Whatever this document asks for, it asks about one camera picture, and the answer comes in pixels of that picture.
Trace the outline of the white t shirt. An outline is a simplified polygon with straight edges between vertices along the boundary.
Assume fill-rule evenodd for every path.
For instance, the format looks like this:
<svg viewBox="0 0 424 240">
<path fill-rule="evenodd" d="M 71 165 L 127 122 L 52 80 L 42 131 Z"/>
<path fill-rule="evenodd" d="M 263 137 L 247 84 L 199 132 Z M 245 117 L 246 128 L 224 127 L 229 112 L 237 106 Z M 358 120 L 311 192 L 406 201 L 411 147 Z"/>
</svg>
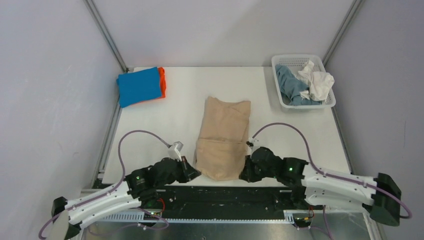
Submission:
<svg viewBox="0 0 424 240">
<path fill-rule="evenodd" d="M 335 83 L 334 77 L 325 71 L 313 71 L 315 64 L 309 60 L 295 77 L 306 84 L 306 89 L 300 92 L 300 96 L 306 100 L 315 102 L 325 101 Z"/>
</svg>

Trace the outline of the left corner aluminium post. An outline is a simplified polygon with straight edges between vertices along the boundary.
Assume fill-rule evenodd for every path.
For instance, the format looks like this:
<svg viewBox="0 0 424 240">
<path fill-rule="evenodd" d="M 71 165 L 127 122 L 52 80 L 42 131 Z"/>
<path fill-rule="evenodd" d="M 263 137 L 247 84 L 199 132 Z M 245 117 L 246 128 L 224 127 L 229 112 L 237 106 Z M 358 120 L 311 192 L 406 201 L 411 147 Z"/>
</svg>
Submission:
<svg viewBox="0 0 424 240">
<path fill-rule="evenodd" d="M 111 51 L 114 59 L 118 63 L 121 71 L 127 73 L 129 68 L 127 67 L 114 39 L 111 35 L 106 22 L 104 21 L 96 3 L 94 0 L 83 0 L 88 12 L 90 13 L 94 23 L 96 24 L 100 34 L 104 38 L 109 50 Z"/>
</svg>

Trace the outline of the aluminium frame rail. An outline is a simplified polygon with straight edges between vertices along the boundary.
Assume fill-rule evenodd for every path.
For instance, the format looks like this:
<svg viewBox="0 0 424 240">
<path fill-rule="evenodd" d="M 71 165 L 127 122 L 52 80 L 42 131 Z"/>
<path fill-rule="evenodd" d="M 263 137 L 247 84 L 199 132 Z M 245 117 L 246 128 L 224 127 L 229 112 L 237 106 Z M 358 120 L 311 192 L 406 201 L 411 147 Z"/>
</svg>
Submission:
<svg viewBox="0 0 424 240">
<path fill-rule="evenodd" d="M 133 218 L 140 223 L 154 217 L 177 223 L 292 222 L 290 215 L 294 212 L 324 208 L 297 201 L 295 196 L 296 192 L 287 187 L 166 186 L 131 195 L 123 186 L 81 206 L 71 203 L 68 215 L 69 223 L 82 229 L 118 214 L 123 214 L 123 221 L 135 208 L 147 211 L 144 217 Z"/>
</svg>

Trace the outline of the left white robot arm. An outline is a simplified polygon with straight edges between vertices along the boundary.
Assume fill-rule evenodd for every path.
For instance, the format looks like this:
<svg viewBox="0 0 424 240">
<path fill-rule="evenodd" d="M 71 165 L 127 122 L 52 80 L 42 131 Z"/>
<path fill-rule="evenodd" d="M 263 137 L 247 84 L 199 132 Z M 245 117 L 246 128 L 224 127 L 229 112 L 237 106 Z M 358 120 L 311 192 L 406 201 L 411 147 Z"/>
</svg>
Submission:
<svg viewBox="0 0 424 240">
<path fill-rule="evenodd" d="M 152 208 L 159 198 L 158 188 L 174 182 L 188 183 L 200 175 L 201 172 L 185 158 L 176 160 L 165 157 L 154 165 L 132 171 L 121 182 L 91 195 L 73 200 L 58 197 L 52 203 L 52 217 L 68 216 L 68 224 L 58 239 L 69 240 L 90 224 L 120 211 L 137 207 Z"/>
</svg>

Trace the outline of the right corner aluminium post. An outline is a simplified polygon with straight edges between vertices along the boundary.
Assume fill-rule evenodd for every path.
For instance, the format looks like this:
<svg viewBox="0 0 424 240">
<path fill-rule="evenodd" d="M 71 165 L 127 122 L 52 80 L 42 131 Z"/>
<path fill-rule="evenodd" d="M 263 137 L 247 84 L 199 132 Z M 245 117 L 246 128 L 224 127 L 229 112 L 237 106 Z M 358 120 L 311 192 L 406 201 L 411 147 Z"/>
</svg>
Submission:
<svg viewBox="0 0 424 240">
<path fill-rule="evenodd" d="M 326 67 L 329 61 L 332 59 L 334 53 L 336 52 L 337 47 L 341 43 L 343 37 L 349 30 L 350 26 L 354 22 L 356 16 L 360 12 L 363 4 L 365 3 L 365 0 L 353 0 L 345 17 L 343 18 L 338 30 L 336 31 L 336 34 L 331 41 L 324 58 L 322 59 L 323 65 Z"/>
</svg>

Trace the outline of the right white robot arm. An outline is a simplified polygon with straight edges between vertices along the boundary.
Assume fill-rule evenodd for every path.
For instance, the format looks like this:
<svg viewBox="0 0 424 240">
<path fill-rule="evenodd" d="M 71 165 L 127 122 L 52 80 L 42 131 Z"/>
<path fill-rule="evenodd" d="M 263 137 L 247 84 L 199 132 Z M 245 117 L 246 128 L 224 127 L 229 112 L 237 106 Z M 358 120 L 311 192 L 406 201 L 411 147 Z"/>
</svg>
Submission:
<svg viewBox="0 0 424 240">
<path fill-rule="evenodd" d="M 245 165 L 239 179 L 254 183 L 273 178 L 290 188 L 287 203 L 294 209 L 335 207 L 358 210 L 369 214 L 375 222 L 398 227 L 401 206 L 397 202 L 402 195 L 393 179 L 379 173 L 377 177 L 365 177 L 336 172 L 325 168 L 314 169 L 306 160 L 295 157 L 281 158 L 266 148 L 259 147 L 245 157 Z"/>
</svg>

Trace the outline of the left controller board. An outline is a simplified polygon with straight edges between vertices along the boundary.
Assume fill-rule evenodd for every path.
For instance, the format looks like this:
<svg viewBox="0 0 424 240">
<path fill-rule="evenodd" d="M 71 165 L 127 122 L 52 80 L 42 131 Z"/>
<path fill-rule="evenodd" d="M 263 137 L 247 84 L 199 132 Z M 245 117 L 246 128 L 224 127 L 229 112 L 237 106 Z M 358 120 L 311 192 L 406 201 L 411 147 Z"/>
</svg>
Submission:
<svg viewBox="0 0 424 240">
<path fill-rule="evenodd" d="M 156 212 L 148 212 L 148 213 L 144 213 L 144 217 L 143 220 L 144 221 L 160 221 L 160 215 L 157 214 Z"/>
</svg>

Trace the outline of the folded orange t shirt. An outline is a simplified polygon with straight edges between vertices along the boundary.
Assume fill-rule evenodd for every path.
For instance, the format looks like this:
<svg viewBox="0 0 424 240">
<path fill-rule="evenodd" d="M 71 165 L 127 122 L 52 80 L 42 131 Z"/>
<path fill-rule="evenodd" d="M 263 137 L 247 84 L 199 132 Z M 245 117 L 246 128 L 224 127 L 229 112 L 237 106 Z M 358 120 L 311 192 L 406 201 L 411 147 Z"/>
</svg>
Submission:
<svg viewBox="0 0 424 240">
<path fill-rule="evenodd" d="M 158 71 L 159 77 L 160 77 L 159 85 L 160 85 L 160 90 L 161 90 L 161 96 L 145 100 L 145 102 L 153 101 L 153 100 L 157 100 L 157 99 L 164 99 L 166 97 L 167 82 L 166 82 L 165 69 L 163 67 L 158 67 L 157 71 Z"/>
</svg>

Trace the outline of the grey blue t shirt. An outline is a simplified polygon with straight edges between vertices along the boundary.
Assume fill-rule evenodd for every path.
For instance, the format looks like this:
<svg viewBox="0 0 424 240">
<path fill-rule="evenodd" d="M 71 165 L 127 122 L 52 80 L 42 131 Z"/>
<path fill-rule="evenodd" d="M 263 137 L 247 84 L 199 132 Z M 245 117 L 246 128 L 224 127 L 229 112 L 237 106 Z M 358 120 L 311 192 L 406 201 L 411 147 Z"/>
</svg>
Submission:
<svg viewBox="0 0 424 240">
<path fill-rule="evenodd" d="M 301 92 L 306 92 L 306 95 L 309 94 L 309 86 L 297 79 L 287 66 L 277 64 L 275 73 L 279 90 L 289 99 L 290 106 L 317 106 L 322 104 L 322 101 L 302 97 Z"/>
</svg>

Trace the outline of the right controller board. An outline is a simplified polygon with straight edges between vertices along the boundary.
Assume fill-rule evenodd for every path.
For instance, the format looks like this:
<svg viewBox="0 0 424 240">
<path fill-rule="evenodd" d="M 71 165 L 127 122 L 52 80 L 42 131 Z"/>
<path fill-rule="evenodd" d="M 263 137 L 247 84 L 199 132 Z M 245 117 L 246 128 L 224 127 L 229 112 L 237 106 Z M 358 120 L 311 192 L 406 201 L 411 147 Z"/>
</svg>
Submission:
<svg viewBox="0 0 424 240">
<path fill-rule="evenodd" d="M 293 225 L 296 228 L 309 228 L 311 226 L 312 222 L 308 217 L 305 218 L 295 218 L 293 220 Z"/>
</svg>

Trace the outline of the corner aluminium post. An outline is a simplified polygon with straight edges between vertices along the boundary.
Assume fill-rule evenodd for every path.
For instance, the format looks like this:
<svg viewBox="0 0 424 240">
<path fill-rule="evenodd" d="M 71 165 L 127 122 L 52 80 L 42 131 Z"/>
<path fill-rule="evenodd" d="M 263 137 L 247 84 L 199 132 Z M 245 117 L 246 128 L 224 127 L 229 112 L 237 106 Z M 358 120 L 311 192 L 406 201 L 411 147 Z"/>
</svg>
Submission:
<svg viewBox="0 0 424 240">
<path fill-rule="evenodd" d="M 322 59 L 323 65 L 326 67 L 329 61 L 332 59 L 334 53 L 336 52 L 337 47 L 341 43 L 343 37 L 349 30 L 350 26 L 354 22 L 356 16 L 360 12 L 363 4 L 365 3 L 365 0 L 353 0 L 345 17 L 343 18 L 338 30 L 336 31 L 336 34 L 331 41 L 324 58 Z"/>
<path fill-rule="evenodd" d="M 83 0 L 88 12 L 90 13 L 94 23 L 96 24 L 100 34 L 104 38 L 109 50 L 111 51 L 114 59 L 118 63 L 121 71 L 127 73 L 129 68 L 127 67 L 114 39 L 111 35 L 106 22 L 104 21 L 96 3 L 94 0 Z"/>
</svg>

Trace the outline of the controller board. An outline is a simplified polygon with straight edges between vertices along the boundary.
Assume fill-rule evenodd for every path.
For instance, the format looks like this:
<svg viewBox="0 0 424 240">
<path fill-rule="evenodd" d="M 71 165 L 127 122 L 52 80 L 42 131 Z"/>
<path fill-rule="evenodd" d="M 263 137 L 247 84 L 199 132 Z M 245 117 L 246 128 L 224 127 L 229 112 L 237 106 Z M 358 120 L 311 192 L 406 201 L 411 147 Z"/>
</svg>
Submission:
<svg viewBox="0 0 424 240">
<path fill-rule="evenodd" d="M 144 217 L 143 220 L 144 221 L 160 221 L 160 215 L 157 214 L 156 212 L 148 212 L 148 213 L 144 213 Z"/>
<path fill-rule="evenodd" d="M 305 218 L 295 218 L 293 220 L 293 225 L 296 228 L 309 228 L 311 226 L 312 222 L 308 217 Z"/>
</svg>

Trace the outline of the beige t shirt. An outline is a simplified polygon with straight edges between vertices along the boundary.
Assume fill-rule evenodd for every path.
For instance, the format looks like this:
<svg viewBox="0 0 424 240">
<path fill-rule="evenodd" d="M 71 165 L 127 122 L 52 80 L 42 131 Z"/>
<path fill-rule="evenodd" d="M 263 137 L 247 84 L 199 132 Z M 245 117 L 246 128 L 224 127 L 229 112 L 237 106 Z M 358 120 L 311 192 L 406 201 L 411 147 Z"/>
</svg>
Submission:
<svg viewBox="0 0 424 240">
<path fill-rule="evenodd" d="M 198 171 L 214 181 L 239 178 L 247 154 L 250 115 L 249 100 L 206 99 L 194 156 Z"/>
</svg>

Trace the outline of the folded blue t shirt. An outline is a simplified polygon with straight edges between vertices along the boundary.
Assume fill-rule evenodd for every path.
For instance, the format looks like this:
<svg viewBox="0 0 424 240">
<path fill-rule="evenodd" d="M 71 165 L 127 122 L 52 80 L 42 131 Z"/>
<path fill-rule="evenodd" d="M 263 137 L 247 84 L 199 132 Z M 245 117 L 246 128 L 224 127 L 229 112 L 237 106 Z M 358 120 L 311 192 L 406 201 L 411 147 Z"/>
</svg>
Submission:
<svg viewBox="0 0 424 240">
<path fill-rule="evenodd" d="M 122 108 L 160 97 L 158 67 L 120 74 L 116 80 L 119 105 Z"/>
</svg>

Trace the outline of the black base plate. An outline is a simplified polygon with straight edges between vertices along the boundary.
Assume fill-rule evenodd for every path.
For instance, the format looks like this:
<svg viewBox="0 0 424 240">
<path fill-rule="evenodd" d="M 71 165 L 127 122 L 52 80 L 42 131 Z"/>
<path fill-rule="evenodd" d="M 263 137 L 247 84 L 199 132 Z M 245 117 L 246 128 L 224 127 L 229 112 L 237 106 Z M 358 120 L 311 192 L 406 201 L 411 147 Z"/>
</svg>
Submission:
<svg viewBox="0 0 424 240">
<path fill-rule="evenodd" d="M 309 209 L 287 187 L 218 187 L 169 185 L 146 210 L 160 210 L 166 219 L 283 220 L 285 211 Z"/>
</svg>

